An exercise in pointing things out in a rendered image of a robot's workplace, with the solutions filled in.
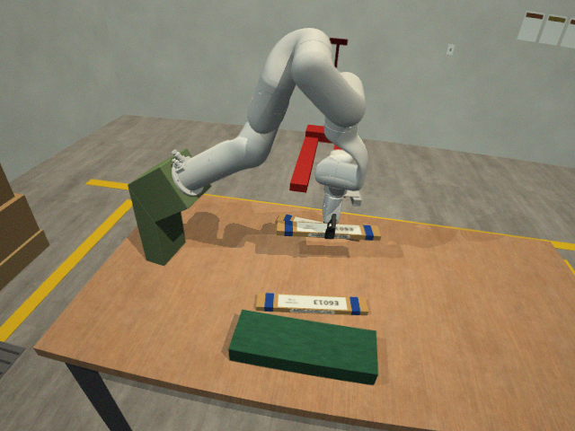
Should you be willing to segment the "tan box with blue bands and white label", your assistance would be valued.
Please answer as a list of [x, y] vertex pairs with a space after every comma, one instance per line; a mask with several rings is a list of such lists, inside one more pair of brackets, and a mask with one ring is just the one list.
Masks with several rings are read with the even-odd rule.
[[[277, 235], [324, 238], [326, 223], [279, 221]], [[336, 224], [334, 239], [380, 241], [377, 225]]]
[[[281, 214], [281, 213], [279, 215], [279, 218], [277, 219], [277, 224], [278, 224], [278, 220], [279, 221], [323, 223], [320, 221], [315, 221], [315, 220], [311, 220], [311, 219], [307, 219], [307, 218], [303, 218], [303, 217], [298, 217], [298, 216], [293, 216], [293, 215], [285, 215], [285, 214]], [[351, 241], [359, 242], [359, 240], [351, 240]]]
[[258, 293], [256, 311], [367, 315], [366, 297]]

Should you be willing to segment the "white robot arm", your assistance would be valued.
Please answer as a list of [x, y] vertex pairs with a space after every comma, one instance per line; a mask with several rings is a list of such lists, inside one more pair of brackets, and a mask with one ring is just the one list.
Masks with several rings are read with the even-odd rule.
[[[263, 164], [297, 85], [331, 120], [325, 117], [323, 132], [342, 149], [331, 151], [317, 164], [315, 180], [324, 185], [328, 195], [350, 197], [352, 206], [360, 207], [362, 199], [358, 191], [364, 185], [368, 166], [367, 149], [357, 134], [358, 123], [366, 111], [364, 88], [356, 75], [340, 73], [332, 57], [332, 44], [320, 30], [305, 28], [283, 37], [261, 70], [239, 136], [192, 158], [172, 151], [172, 178], [177, 188], [187, 196], [197, 196], [210, 183]], [[358, 165], [352, 164], [350, 155]]]

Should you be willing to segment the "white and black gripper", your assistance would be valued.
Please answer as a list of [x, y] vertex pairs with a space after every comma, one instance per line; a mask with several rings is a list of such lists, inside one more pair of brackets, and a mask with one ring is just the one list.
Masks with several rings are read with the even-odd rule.
[[[325, 191], [323, 192], [326, 193]], [[327, 224], [324, 239], [334, 239], [336, 224], [340, 221], [343, 196], [334, 197], [326, 194], [324, 194], [322, 208], [323, 222]], [[329, 227], [330, 224], [332, 224], [332, 226]]]

